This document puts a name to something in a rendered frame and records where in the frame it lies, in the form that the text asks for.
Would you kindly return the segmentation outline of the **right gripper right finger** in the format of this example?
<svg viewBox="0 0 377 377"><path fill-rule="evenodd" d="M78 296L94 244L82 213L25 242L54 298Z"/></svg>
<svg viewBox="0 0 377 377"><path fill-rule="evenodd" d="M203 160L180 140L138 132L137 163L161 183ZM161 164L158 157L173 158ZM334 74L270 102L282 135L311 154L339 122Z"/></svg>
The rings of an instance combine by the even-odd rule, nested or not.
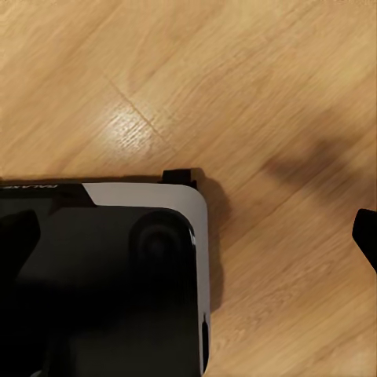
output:
<svg viewBox="0 0 377 377"><path fill-rule="evenodd" d="M358 210L352 237L377 272L377 212Z"/></svg>

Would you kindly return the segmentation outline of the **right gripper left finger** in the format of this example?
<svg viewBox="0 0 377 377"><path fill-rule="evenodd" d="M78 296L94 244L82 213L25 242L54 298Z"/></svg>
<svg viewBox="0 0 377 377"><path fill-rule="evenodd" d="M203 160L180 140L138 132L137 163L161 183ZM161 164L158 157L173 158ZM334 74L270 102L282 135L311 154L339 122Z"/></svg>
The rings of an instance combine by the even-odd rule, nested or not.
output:
<svg viewBox="0 0 377 377"><path fill-rule="evenodd" d="M41 238L35 210L0 218L0 303Z"/></svg>

